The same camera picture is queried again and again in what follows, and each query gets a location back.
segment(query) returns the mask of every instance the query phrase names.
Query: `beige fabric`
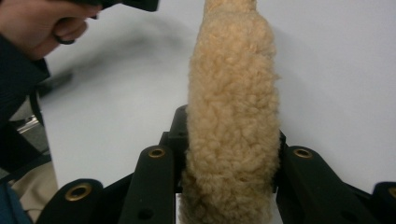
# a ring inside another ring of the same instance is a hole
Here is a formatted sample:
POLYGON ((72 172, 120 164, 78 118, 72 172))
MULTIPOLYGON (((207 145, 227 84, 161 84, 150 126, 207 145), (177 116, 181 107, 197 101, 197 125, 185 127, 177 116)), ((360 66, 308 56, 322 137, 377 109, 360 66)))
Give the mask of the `beige fabric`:
POLYGON ((58 190, 52 162, 38 166, 12 184, 23 210, 36 223, 41 211, 58 190))

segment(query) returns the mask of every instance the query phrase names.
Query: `curly fleece texture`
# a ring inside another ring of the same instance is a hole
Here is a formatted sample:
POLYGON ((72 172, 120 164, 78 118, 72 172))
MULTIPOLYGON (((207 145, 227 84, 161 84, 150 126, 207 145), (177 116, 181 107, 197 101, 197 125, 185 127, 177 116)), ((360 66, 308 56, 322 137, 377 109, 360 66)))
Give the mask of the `curly fleece texture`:
POLYGON ((278 167, 276 50, 252 0, 206 0, 190 64, 185 224, 268 222, 278 167))

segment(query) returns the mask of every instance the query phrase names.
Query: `brass ring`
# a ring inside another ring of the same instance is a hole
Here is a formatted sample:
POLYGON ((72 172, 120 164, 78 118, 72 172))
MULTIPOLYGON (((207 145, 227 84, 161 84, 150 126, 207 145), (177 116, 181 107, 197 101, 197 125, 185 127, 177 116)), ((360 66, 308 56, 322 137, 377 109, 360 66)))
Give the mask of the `brass ring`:
POLYGON ((149 153, 148 153, 148 155, 151 157, 151 158, 155 158, 155 159, 157 159, 157 158, 160 158, 160 157, 162 157, 162 156, 164 156, 165 155, 165 150, 163 150, 162 148, 154 148, 154 149, 152 149, 149 153))
POLYGON ((390 195, 392 195, 392 197, 396 199, 396 187, 389 188, 388 191, 390 195))
POLYGON ((81 183, 68 190, 66 192, 66 195, 64 195, 64 197, 69 202, 75 202, 85 198, 87 195, 91 193, 91 191, 92 191, 91 184, 81 183))
POLYGON ((293 153, 294 155, 304 159, 311 159, 313 157, 312 152, 303 148, 294 149, 293 153))

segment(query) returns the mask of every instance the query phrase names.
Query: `fuzzy beige stuffed toy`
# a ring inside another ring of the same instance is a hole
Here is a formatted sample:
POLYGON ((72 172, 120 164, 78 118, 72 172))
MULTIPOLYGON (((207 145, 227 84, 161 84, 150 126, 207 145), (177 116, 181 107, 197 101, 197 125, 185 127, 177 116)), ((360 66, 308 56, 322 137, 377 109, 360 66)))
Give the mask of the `fuzzy beige stuffed toy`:
POLYGON ((182 223, 269 221, 279 148, 275 53, 255 0, 206 0, 190 64, 182 223))

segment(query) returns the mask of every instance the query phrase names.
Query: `person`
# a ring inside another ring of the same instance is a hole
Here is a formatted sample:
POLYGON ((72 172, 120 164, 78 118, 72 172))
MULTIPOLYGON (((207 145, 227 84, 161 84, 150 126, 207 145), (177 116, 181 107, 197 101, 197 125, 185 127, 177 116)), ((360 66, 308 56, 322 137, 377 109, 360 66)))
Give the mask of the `person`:
MULTIPOLYGON (((0 0, 0 131, 5 129, 35 85, 50 76, 44 57, 60 43, 70 43, 81 37, 87 30, 86 20, 96 16, 101 9, 101 6, 64 0, 0 0)), ((0 150, 3 150, 4 141, 7 139, 0 136, 0 150)), ((49 182, 52 183, 51 190, 56 191, 53 168, 51 164, 46 166, 47 172, 39 170, 44 166, 38 167, 32 172, 39 172, 39 175, 26 175, 27 182, 22 179, 13 189, 7 183, 0 184, 0 223, 32 223, 37 219, 39 213, 35 218, 26 216, 18 199, 27 198, 27 206, 31 206, 37 200, 32 201, 29 195, 36 195, 37 186, 48 186, 49 182)), ((44 205, 36 204, 34 209, 44 205)))
POLYGON ((49 77, 43 58, 60 45, 59 39, 81 37, 86 20, 100 10, 64 0, 0 1, 0 128, 34 86, 49 77))

